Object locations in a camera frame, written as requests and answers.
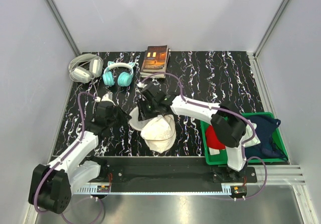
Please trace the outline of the white mesh laundry bag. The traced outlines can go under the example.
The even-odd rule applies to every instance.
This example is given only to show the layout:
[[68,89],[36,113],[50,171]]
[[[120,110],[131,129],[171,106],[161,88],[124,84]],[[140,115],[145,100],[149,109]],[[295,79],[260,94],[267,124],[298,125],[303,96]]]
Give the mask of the white mesh laundry bag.
[[158,115],[155,118],[139,121],[139,110],[135,107],[131,112],[129,125],[140,132],[146,145],[151,151],[160,154],[169,150],[176,140],[176,122],[173,115]]

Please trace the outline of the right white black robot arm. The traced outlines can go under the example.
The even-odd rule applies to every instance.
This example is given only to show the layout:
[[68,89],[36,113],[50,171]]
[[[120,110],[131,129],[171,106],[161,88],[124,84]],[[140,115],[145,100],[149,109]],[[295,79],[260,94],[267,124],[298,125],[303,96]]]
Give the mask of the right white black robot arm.
[[231,111],[228,105],[193,100],[182,93],[165,93],[152,83],[140,82],[138,87],[143,95],[143,99],[137,102],[142,120],[174,114],[206,122],[213,127],[217,139],[226,147],[229,179],[239,182],[245,177],[243,136],[249,124],[246,118]]

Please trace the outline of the white bra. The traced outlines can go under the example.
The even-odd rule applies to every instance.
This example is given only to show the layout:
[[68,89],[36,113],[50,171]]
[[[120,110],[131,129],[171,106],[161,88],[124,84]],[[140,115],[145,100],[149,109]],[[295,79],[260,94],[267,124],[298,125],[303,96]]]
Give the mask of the white bra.
[[172,137],[170,121],[160,116],[149,121],[141,131],[141,136],[148,141],[164,141]]

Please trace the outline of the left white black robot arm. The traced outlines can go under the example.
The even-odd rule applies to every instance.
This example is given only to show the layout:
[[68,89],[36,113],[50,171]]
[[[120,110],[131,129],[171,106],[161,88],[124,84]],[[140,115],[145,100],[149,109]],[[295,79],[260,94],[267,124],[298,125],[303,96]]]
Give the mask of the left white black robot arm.
[[28,202],[39,211],[61,214],[72,195],[90,180],[108,177],[107,161],[90,154],[110,129],[128,123],[131,116],[112,101],[98,103],[94,116],[83,122],[76,140],[50,163],[39,164],[32,174]]

